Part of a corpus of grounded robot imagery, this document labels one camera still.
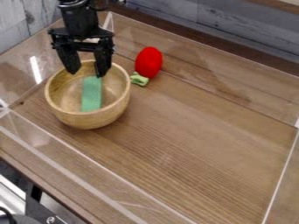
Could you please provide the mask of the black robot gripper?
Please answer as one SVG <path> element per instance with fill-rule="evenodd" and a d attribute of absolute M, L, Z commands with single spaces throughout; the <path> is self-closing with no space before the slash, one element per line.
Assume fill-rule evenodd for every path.
<path fill-rule="evenodd" d="M 71 74 L 81 67 L 79 51 L 92 51 L 99 78 L 107 75 L 112 66 L 113 33 L 99 27 L 100 11 L 108 9 L 108 0 L 97 7 L 96 0 L 59 0 L 64 26 L 48 30 L 51 45 L 61 64 Z"/>

